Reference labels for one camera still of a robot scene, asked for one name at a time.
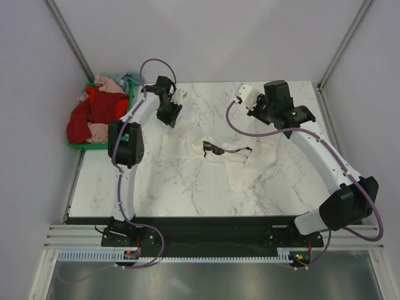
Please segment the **white t shirt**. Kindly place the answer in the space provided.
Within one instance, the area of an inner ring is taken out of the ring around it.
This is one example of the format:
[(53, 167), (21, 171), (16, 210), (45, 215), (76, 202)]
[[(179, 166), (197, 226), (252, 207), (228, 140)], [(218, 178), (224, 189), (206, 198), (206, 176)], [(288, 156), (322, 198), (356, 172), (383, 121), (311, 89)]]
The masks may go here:
[(206, 136), (190, 120), (182, 118), (172, 133), (162, 137), (161, 155), (175, 159), (200, 159), (224, 164), (230, 193), (244, 192), (277, 159), (281, 137), (246, 137), (220, 143)]

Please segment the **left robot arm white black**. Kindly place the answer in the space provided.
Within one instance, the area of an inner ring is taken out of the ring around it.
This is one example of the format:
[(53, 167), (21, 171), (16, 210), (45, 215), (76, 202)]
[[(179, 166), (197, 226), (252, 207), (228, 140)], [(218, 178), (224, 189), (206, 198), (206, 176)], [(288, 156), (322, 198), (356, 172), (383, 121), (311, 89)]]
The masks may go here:
[(144, 157), (142, 126), (155, 114), (163, 124), (173, 128), (183, 106), (173, 100), (175, 83), (159, 76), (156, 83), (146, 85), (142, 99), (121, 119), (112, 120), (108, 126), (107, 153), (117, 171), (114, 211), (107, 222), (107, 230), (116, 233), (116, 239), (130, 246), (137, 239), (134, 221), (134, 180), (138, 164)]

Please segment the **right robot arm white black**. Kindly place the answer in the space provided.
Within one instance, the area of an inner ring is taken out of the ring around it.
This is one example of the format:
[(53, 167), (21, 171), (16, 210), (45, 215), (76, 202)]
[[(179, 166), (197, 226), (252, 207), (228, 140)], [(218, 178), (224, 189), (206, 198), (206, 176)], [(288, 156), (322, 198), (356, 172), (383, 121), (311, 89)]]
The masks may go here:
[(309, 159), (326, 185), (329, 197), (319, 208), (294, 219), (286, 230), (287, 241), (300, 246), (309, 234), (338, 231), (370, 216), (378, 193), (378, 182), (352, 168), (324, 137), (314, 114), (306, 106), (295, 106), (286, 81), (264, 84), (264, 91), (245, 84), (236, 97), (248, 115), (272, 124)]

